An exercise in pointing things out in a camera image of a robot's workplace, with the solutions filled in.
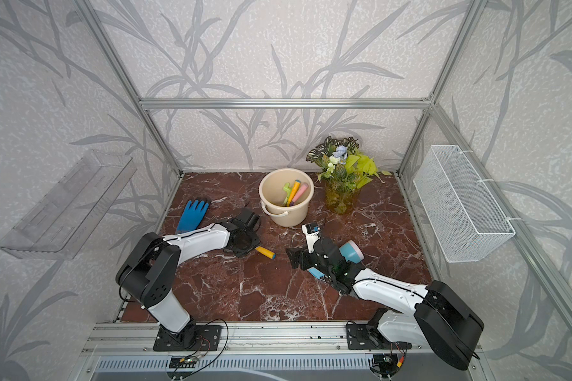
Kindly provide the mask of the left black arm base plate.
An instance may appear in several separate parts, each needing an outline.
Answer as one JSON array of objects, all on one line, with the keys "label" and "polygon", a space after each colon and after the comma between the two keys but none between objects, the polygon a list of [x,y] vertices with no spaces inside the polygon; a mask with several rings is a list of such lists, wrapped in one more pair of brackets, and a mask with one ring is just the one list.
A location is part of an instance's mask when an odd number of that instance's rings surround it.
[{"label": "left black arm base plate", "polygon": [[154,352],[201,351],[215,352],[219,347],[220,325],[187,325],[180,333],[160,326],[153,345]]}]

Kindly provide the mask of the purple trowel pink handle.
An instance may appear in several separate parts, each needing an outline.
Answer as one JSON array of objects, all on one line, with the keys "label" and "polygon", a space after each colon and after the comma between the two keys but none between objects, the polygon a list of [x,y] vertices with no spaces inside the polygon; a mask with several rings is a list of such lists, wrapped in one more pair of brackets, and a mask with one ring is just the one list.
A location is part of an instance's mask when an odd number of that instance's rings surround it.
[{"label": "purple trowel pink handle", "polygon": [[302,183],[293,196],[289,206],[293,206],[303,196],[306,190],[308,190],[308,183]]}]

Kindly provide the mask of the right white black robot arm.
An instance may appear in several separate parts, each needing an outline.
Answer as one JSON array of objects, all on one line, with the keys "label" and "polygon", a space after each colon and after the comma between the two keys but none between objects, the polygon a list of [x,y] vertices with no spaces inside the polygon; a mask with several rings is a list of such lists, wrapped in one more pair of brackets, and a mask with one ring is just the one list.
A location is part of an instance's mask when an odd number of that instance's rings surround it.
[{"label": "right white black robot arm", "polygon": [[349,323],[349,349],[431,349],[458,370],[469,368],[485,328],[481,318],[444,282],[409,284],[367,268],[362,250],[328,237],[286,251],[293,268],[309,271],[341,295],[381,304],[365,324]]}]

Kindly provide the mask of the teal spray bottle pink trigger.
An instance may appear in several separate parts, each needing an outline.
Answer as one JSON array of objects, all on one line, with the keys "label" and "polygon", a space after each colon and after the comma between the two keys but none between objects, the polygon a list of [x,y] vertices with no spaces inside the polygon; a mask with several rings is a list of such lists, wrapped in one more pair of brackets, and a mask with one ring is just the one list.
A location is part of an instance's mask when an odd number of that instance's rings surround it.
[{"label": "teal spray bottle pink trigger", "polygon": [[[360,264],[364,258],[362,250],[353,242],[348,241],[339,248],[339,253],[346,263]],[[324,278],[322,271],[314,268],[308,269],[308,272],[317,279]]]}]

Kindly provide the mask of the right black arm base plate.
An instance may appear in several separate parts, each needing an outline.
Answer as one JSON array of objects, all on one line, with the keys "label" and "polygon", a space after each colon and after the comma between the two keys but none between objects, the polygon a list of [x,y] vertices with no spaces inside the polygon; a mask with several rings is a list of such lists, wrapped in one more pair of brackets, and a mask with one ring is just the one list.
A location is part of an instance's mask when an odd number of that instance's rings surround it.
[{"label": "right black arm base plate", "polygon": [[374,349],[411,349],[412,344],[404,341],[388,341],[379,332],[380,318],[386,313],[393,313],[391,309],[379,308],[374,316],[363,323],[348,321],[346,323],[346,336],[348,349],[350,350],[374,350]]}]

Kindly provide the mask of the blue fork yellow handle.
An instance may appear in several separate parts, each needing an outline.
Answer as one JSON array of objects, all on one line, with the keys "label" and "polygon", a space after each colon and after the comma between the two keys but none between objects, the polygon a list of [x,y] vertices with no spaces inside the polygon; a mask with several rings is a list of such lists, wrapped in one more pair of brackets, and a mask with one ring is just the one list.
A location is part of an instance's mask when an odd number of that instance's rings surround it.
[{"label": "blue fork yellow handle", "polygon": [[257,246],[257,247],[255,248],[255,250],[256,250],[257,252],[259,252],[260,254],[262,254],[263,256],[269,258],[270,260],[273,260],[273,259],[276,257],[276,253],[275,253],[275,252],[273,252],[273,251],[271,251],[271,250],[268,250],[268,249],[266,249],[266,248],[263,248],[263,247],[261,247],[261,246]]}]

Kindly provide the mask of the green rake wooden handle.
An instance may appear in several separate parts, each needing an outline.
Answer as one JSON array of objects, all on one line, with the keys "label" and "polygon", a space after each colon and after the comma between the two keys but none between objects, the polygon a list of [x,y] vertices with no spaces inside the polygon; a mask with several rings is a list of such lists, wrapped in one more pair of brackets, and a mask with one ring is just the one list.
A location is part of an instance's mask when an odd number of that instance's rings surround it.
[{"label": "green rake wooden handle", "polygon": [[289,197],[292,193],[292,188],[290,187],[290,183],[284,184],[283,191],[285,192],[285,198],[284,198],[284,201],[282,203],[282,206],[288,206],[289,205]]}]

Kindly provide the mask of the yellow shovel yellow handle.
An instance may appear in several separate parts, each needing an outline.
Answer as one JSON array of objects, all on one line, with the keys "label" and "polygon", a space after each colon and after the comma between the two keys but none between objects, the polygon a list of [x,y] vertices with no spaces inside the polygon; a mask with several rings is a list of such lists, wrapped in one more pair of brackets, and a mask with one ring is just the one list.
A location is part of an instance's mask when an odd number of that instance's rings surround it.
[{"label": "yellow shovel yellow handle", "polygon": [[300,185],[301,185],[301,182],[297,179],[292,186],[289,197],[287,198],[287,202],[285,203],[286,206],[292,205],[293,200],[294,200],[298,190],[300,189]]}]

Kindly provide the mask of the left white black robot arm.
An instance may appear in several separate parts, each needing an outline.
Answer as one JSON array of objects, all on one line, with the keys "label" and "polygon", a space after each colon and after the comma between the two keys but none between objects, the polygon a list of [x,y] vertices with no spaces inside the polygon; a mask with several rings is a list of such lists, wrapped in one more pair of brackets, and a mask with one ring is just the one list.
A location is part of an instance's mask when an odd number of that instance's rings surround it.
[{"label": "left white black robot arm", "polygon": [[192,317],[173,294],[176,270],[187,260],[222,249],[244,257],[260,246],[260,216],[244,208],[236,217],[176,235],[146,233],[119,269],[117,285],[170,333],[182,333]]}]

